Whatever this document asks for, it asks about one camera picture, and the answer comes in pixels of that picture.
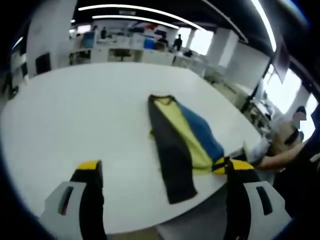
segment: window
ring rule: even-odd
[[[313,94],[310,95],[308,101],[305,105],[306,111],[306,121],[300,122],[300,130],[303,131],[304,138],[303,141],[305,142],[308,140],[315,131],[314,121],[312,120],[311,114],[314,112],[318,105],[318,102]]]
[[[213,36],[213,31],[196,30],[191,41],[190,49],[198,54],[207,55]]]
[[[274,72],[274,68],[269,68],[273,73],[266,74],[263,80],[265,92],[268,99],[283,113],[287,113],[294,102],[301,86],[301,79],[291,70],[288,69],[283,83],[279,76]]]
[[[82,26],[78,26],[76,31],[78,32],[78,34],[84,34],[86,32],[90,32],[91,31],[91,25],[82,25]]]
[[[176,34],[176,37],[178,37],[178,35],[181,34],[183,48],[185,48],[187,45],[190,33],[191,33],[191,28],[180,27],[178,30],[178,33]]]

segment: ceiling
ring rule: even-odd
[[[251,0],[208,1],[221,10],[238,27],[248,39],[250,46],[265,54],[273,54],[266,28]],[[317,64],[320,63],[320,47],[316,31],[319,26],[319,20],[313,10],[313,7],[315,7],[316,4],[312,0],[294,0],[309,19],[310,27],[305,28],[298,23],[293,14],[279,5],[278,1],[280,0],[259,0],[270,21],[276,39],[282,35],[290,54],[301,62],[314,76],[316,76],[316,78],[320,79],[320,71],[317,71],[317,69],[320,68],[317,67]],[[1,14],[1,18],[3,18],[2,22],[6,23],[4,30],[8,33],[4,44],[7,52],[21,35],[26,34],[26,30],[24,30],[23,27],[26,28],[28,26],[28,20],[33,11],[37,9],[41,0],[29,0],[24,2],[25,3],[20,3],[21,6],[19,6],[19,8],[16,8],[14,3],[9,3],[5,15],[8,16],[11,12],[11,14],[15,16],[14,19],[5,21],[4,14]],[[106,4],[106,2],[108,4],[133,5],[133,2],[130,0],[78,0],[74,12],[74,19],[76,20],[75,24],[89,23],[92,21],[92,16],[95,15],[119,14],[119,10],[116,8],[99,8],[78,11],[78,8],[80,7]],[[224,17],[202,0],[192,0],[183,4],[181,4],[180,0],[171,0],[170,4],[165,4],[163,1],[135,0],[134,5],[164,11],[191,22],[210,23],[210,26],[203,25],[203,27],[209,31],[215,31],[217,26],[219,26],[233,29],[237,33]],[[161,14],[136,10],[135,15],[179,26],[176,19]],[[1,53],[2,65],[7,59],[8,55],[5,52],[3,52],[3,54]]]

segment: blue fabric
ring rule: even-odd
[[[225,151],[220,143],[214,138],[210,126],[201,116],[197,115],[187,107],[177,101],[177,104],[187,120],[194,136],[198,139],[202,148],[208,156],[216,163],[220,158],[225,156]]]

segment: desk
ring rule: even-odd
[[[189,69],[134,62],[76,65],[35,76],[4,106],[5,164],[22,201],[39,216],[76,167],[102,160],[106,233],[158,225],[194,208],[225,176],[194,176],[198,194],[170,205],[149,138],[150,94],[174,95],[205,118],[229,154],[260,139],[249,121]]]

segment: person's arm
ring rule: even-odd
[[[288,163],[293,161],[305,143],[300,143],[288,151],[282,152],[275,156],[265,156],[257,167],[259,170],[276,170],[284,168]]]

